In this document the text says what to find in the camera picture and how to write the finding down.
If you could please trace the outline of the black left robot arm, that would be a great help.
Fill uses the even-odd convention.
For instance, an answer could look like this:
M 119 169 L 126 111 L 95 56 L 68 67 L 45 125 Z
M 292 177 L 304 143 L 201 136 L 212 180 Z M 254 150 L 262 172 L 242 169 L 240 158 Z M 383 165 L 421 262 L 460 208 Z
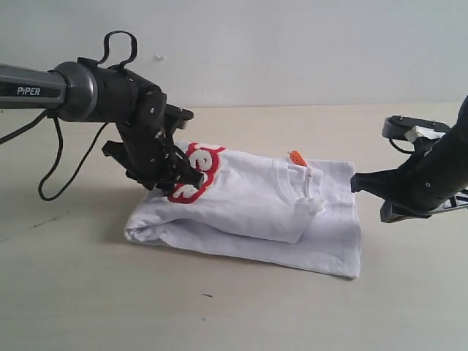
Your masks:
M 41 109 L 44 117 L 69 123 L 115 124 L 121 141 L 106 142 L 103 154 L 148 190 L 199 189 L 204 182 L 173 140 L 193 113 L 168 104 L 158 85 L 119 65 L 99 68 L 79 58 L 43 72 L 3 64 L 1 108 Z

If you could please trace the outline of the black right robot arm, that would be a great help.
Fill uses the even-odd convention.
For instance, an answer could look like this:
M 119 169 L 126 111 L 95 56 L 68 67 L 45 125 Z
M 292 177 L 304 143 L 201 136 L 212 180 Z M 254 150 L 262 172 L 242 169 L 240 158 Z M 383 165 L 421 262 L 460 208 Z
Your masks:
M 449 127 L 437 121 L 390 116 L 382 136 L 412 144 L 408 159 L 397 168 L 355 173 L 353 193 L 365 191 L 383 199 L 383 223 L 428 219 L 435 214 L 467 207 L 467 103 L 462 102 L 457 122 Z

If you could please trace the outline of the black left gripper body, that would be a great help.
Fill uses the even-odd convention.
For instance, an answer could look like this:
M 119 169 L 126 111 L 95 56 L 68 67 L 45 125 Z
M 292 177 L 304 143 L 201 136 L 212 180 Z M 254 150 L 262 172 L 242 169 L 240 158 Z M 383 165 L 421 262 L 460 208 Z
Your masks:
M 160 181 L 171 169 L 190 167 L 188 157 L 175 145 L 173 133 L 165 129 L 167 95 L 140 91 L 114 97 L 104 104 L 102 120 L 116 125 L 120 142 L 107 141 L 102 152 L 126 171 L 126 176 L 148 190 L 160 189 Z

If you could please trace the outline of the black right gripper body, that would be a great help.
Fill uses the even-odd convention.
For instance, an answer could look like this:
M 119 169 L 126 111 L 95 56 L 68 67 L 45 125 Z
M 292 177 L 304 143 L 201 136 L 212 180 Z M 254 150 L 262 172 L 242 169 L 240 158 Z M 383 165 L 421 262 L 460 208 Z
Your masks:
M 467 208 L 467 145 L 443 138 L 423 154 L 398 185 L 400 197 L 380 209 L 383 223 L 428 219 Z

